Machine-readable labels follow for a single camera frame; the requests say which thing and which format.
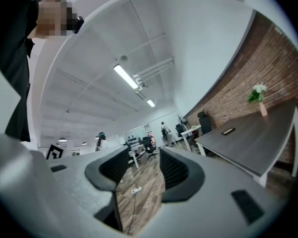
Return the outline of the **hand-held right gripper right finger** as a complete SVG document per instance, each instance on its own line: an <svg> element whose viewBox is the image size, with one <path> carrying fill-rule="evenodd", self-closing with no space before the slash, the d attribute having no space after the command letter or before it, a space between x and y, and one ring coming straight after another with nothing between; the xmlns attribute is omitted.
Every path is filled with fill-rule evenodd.
<svg viewBox="0 0 298 238"><path fill-rule="evenodd" d="M165 147L160 150L159 167L165 182L162 203L187 201L205 182L205 172L198 163Z"/></svg>

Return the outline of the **black swivel office chair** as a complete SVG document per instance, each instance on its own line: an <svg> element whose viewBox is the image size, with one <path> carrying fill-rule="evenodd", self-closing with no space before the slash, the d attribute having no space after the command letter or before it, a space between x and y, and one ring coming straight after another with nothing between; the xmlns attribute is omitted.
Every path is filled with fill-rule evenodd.
<svg viewBox="0 0 298 238"><path fill-rule="evenodd" d="M157 155L155 152L156 148L152 145L151 139L149 137L143 137L142 143L145 148L145 152L148 153L148 160L150 157L155 157Z"/></svg>

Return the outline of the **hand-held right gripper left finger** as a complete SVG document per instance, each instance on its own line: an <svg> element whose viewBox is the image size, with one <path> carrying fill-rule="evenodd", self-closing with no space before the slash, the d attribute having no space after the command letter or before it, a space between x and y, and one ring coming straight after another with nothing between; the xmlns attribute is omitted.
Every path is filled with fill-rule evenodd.
<svg viewBox="0 0 298 238"><path fill-rule="evenodd" d="M111 193L109 204L94 214L94 217L118 231L122 231L123 227L118 211L116 188L128 166L129 148L123 146L89 163L84 172L87 180L96 189Z"/></svg>

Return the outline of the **white ceiling pipes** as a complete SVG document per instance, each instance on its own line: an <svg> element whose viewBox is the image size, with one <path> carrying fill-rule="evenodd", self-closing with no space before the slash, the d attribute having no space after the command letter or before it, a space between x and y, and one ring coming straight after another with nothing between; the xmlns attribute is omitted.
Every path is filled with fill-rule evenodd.
<svg viewBox="0 0 298 238"><path fill-rule="evenodd" d="M174 67L174 57L165 59L151 67L146 68L145 70L138 72L137 74L134 74L133 78L136 80L138 88L143 89L145 82L172 67Z"/></svg>

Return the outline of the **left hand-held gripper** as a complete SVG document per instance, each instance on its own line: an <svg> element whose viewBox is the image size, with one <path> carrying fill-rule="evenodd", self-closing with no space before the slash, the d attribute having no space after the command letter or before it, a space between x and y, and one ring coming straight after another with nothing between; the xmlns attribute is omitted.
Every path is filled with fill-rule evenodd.
<svg viewBox="0 0 298 238"><path fill-rule="evenodd" d="M46 160L59 159L62 157L64 150L57 145L51 144L46 154Z"/></svg>

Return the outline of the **person's black shirt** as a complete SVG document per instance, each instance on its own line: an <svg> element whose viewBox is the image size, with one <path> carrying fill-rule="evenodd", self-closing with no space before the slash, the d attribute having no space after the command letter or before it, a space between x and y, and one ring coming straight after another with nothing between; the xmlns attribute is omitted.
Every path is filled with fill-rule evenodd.
<svg viewBox="0 0 298 238"><path fill-rule="evenodd" d="M5 133L25 142L30 141L28 58L34 46L28 35L37 25L38 10L37 0L0 0L0 70L20 96Z"/></svg>

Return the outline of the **white table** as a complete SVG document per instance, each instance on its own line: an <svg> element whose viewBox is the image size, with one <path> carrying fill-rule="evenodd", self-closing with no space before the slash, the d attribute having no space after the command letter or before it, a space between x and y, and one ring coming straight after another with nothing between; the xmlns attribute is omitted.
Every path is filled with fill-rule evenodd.
<svg viewBox="0 0 298 238"><path fill-rule="evenodd" d="M195 125L192 128L190 128L189 130L186 130L186 131L180 133L180 135L183 137L186 148L189 152L191 152L191 148L190 148L190 144L189 144L189 141L188 141L187 137L194 135L194 131L197 132L197 131L199 131L199 129L201 129L201 126L200 125Z"/></svg>

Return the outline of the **tall black office chair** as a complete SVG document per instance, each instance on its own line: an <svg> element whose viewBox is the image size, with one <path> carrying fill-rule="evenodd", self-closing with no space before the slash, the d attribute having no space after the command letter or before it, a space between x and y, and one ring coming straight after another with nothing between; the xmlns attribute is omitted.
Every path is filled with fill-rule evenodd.
<svg viewBox="0 0 298 238"><path fill-rule="evenodd" d="M206 133L210 132L212 130L211 119L210 119L209 115L207 115L205 113L205 110L202 110L201 112L199 112L197 114L197 116L198 116L199 123L201 126L202 134L206 134Z"/></svg>

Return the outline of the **white flowers in pink vase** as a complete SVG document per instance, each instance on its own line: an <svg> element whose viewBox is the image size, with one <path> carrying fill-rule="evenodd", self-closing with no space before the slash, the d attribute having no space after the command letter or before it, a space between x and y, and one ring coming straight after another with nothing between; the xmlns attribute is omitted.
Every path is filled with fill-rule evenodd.
<svg viewBox="0 0 298 238"><path fill-rule="evenodd" d="M248 103L258 103L261 115L266 117L268 115L267 109L263 103L264 92L266 92L267 87L264 84L256 84L253 86L251 93L247 96Z"/></svg>

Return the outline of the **white office desk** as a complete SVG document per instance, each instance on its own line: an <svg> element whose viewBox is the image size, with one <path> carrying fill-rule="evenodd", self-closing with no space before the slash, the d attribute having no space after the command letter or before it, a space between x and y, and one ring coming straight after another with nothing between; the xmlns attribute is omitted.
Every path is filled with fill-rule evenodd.
<svg viewBox="0 0 298 238"><path fill-rule="evenodd" d="M145 153L145 147L143 144L140 144L138 146L134 146L129 151L129 161L128 164L132 165L134 164L136 168L139 168L139 164L141 163L140 157Z"/></svg>

